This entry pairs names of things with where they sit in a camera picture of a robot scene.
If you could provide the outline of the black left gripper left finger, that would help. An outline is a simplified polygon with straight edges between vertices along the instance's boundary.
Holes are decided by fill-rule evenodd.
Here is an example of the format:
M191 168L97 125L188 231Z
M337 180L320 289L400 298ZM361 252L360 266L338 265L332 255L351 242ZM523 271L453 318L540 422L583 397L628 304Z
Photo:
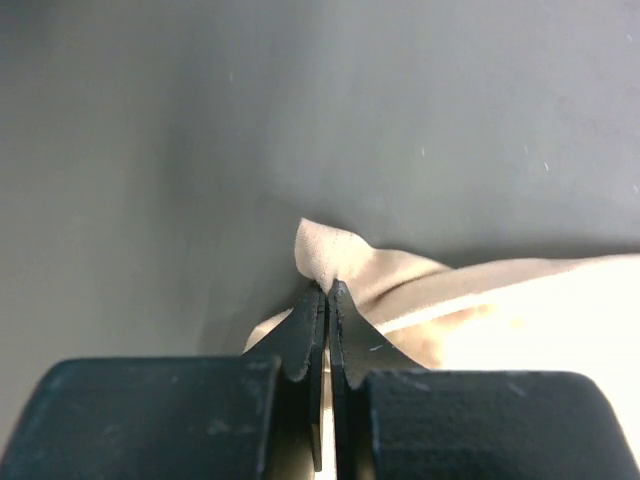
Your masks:
M309 284L290 313L246 354L280 362L268 437L269 473L322 470L326 295Z

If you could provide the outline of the beige t shirt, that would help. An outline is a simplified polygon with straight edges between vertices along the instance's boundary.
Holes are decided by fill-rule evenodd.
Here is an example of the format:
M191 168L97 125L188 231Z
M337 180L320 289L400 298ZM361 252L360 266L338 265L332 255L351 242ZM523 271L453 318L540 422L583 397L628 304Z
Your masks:
M326 295L322 470L337 477L328 298L423 367L366 377L375 479L635 479L639 258L462 268L302 220L298 271Z

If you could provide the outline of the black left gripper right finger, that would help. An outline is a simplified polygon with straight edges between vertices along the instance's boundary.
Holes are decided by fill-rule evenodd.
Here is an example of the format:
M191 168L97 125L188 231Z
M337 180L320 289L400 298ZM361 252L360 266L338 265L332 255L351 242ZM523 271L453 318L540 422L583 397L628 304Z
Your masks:
M345 282L334 281L327 298L337 477L375 479L375 434L366 377L374 370L423 367L361 315Z

